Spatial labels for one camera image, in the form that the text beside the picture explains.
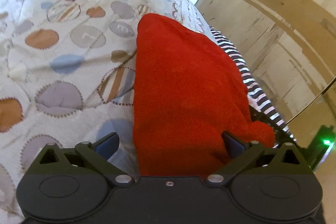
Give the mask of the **patterned circle print duvet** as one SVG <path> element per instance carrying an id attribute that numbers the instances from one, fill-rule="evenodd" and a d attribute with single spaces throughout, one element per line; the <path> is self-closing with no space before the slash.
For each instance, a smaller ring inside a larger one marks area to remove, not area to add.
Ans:
<path id="1" fill-rule="evenodd" d="M 212 38 L 189 0 L 1 0 L 1 223 L 20 223 L 16 188 L 48 143 L 116 130 L 109 161 L 138 175 L 132 140 L 139 20 L 156 13 Z"/>

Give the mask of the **striped bed sheet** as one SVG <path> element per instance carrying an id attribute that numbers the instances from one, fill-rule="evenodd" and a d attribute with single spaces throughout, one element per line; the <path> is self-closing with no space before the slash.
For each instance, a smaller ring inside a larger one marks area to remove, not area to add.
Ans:
<path id="1" fill-rule="evenodd" d="M 243 79 L 243 84 L 247 87 L 247 97 L 249 99 L 249 109 L 251 119 L 269 125 L 275 133 L 275 147 L 282 143 L 296 143 L 296 138 L 291 133 L 280 113 L 276 110 L 271 100 L 263 91 L 259 83 L 252 76 L 251 70 L 247 67 L 243 56 L 220 31 L 214 27 L 210 28 L 217 45 L 228 55 L 238 67 Z"/>

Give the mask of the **red knitted sweater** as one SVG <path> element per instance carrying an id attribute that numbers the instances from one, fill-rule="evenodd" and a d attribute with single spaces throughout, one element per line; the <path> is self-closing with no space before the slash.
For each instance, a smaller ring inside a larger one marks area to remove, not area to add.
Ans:
<path id="1" fill-rule="evenodd" d="M 235 63 L 207 36 L 166 16 L 138 24 L 134 128 L 143 176 L 206 177 L 230 157 L 222 133 L 275 143 L 271 127 L 252 121 L 247 87 Z"/>

